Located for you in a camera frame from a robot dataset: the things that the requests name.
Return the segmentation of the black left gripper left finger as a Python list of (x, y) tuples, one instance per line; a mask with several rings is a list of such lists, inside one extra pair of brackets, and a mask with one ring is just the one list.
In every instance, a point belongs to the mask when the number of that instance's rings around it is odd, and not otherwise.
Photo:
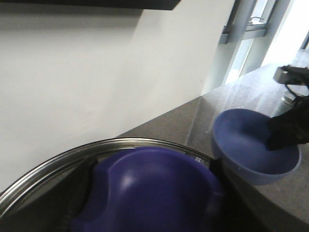
[(39, 198), (0, 219), (2, 232), (69, 232), (89, 197), (94, 157), (86, 157), (68, 176)]

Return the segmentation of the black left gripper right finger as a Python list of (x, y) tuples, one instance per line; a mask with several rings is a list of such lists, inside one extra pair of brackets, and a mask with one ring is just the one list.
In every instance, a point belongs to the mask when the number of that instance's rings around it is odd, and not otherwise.
[(222, 184), (226, 197), (218, 221), (219, 232), (307, 232), (309, 225), (279, 208), (252, 185), (212, 159), (209, 170)]

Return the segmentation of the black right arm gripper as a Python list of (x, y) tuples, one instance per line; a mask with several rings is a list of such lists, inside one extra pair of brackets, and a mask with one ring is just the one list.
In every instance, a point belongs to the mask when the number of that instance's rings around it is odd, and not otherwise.
[(299, 96), (289, 85), (309, 86), (309, 68), (285, 65), (278, 67), (274, 80), (283, 84), (295, 97), (292, 108), (272, 117), (267, 122), (270, 136), (266, 141), (268, 150), (279, 150), (290, 145), (301, 145), (309, 142), (309, 96)]

